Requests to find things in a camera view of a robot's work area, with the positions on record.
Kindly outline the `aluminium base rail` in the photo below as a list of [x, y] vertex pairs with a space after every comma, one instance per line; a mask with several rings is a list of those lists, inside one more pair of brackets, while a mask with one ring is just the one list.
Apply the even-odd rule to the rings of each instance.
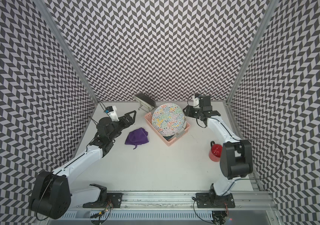
[[194, 221], [204, 225], [281, 225], [277, 207], [269, 192], [234, 191], [235, 208], [200, 209], [196, 204], [197, 191], [128, 191], [123, 193], [120, 208], [83, 208], [68, 210], [51, 224], [109, 225], [120, 221]]

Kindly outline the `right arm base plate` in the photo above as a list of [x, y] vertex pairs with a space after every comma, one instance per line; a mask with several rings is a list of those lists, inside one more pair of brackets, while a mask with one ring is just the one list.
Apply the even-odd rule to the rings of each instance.
[[232, 194], [225, 196], [210, 196], [209, 193], [196, 193], [197, 208], [215, 209], [215, 208], [235, 208], [235, 202]]

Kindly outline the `purple cloth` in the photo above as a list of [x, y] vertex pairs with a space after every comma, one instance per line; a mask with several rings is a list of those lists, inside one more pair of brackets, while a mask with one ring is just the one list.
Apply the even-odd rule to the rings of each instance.
[[148, 132], [144, 128], [138, 128], [130, 132], [126, 138], [125, 145], [133, 145], [136, 149], [139, 145], [149, 143]]

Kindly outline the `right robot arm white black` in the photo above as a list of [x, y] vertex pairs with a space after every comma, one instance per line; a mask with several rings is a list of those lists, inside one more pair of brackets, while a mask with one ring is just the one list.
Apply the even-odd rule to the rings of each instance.
[[220, 169], [222, 177], [211, 184], [210, 194], [225, 196], [235, 186], [237, 181], [247, 180], [253, 172], [252, 145], [249, 140], [242, 140], [223, 121], [218, 111], [212, 107], [205, 111], [203, 107], [186, 106], [185, 116], [200, 120], [209, 128], [222, 146]]

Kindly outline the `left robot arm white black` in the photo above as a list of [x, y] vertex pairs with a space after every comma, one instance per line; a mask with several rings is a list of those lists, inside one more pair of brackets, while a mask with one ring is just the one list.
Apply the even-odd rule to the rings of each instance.
[[51, 219], [61, 218], [68, 209], [88, 204], [108, 207], [107, 188], [90, 184], [85, 189], [74, 189], [72, 183], [91, 165], [100, 162], [111, 150], [115, 139], [136, 121], [136, 111], [118, 117], [115, 111], [101, 118], [97, 131], [86, 149], [52, 172], [42, 171], [36, 177], [28, 208], [35, 215]]

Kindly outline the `red mug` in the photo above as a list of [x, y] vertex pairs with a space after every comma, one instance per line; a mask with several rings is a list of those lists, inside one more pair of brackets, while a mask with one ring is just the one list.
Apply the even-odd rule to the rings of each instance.
[[222, 154], [222, 145], [216, 144], [214, 141], [210, 143], [209, 158], [213, 162], [219, 162]]

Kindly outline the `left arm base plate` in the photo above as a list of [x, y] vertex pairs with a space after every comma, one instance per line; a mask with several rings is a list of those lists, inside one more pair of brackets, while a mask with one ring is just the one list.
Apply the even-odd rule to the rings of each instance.
[[111, 208], [120, 208], [122, 203], [123, 193], [115, 193], [110, 192], [106, 194], [100, 194], [100, 196], [93, 200], [92, 202], [88, 202], [83, 204], [83, 208], [106, 208], [108, 205]]

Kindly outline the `teal square plate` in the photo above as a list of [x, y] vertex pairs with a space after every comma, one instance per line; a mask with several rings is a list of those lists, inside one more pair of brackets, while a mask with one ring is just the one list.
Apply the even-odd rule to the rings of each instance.
[[171, 141], [172, 139], [174, 139], [174, 138], [179, 138], [181, 135], [183, 134], [183, 132], [181, 132], [181, 133], [176, 133], [176, 134], [174, 134], [173, 136], [165, 136], [164, 138], [169, 142], [169, 141]]

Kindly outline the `colourful squiggle round plate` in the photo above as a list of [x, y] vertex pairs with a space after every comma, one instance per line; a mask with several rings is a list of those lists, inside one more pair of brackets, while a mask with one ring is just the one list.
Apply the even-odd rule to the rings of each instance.
[[151, 124], [163, 137], [178, 133], [185, 123], [182, 109], [174, 103], [160, 105], [152, 114]]

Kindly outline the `pink perforated basket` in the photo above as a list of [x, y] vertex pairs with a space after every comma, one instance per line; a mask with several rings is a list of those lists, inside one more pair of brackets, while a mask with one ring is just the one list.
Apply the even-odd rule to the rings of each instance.
[[144, 116], [144, 119], [146, 120], [146, 123], [150, 126], [150, 128], [155, 132], [155, 134], [167, 145], [167, 146], [171, 146], [172, 144], [174, 144], [176, 141], [178, 141], [181, 137], [183, 137], [185, 134], [188, 133], [189, 129], [190, 129], [190, 124], [185, 120], [184, 122], [184, 126], [183, 128], [180, 130], [180, 132], [178, 133], [181, 133], [183, 132], [183, 134], [179, 137], [179, 138], [174, 138], [172, 139], [171, 141], [167, 141], [164, 136], [162, 136], [156, 129], [155, 127], [152, 125], [151, 123], [151, 120], [152, 120], [152, 114], [151, 112], [150, 113], [147, 113], [145, 116]]

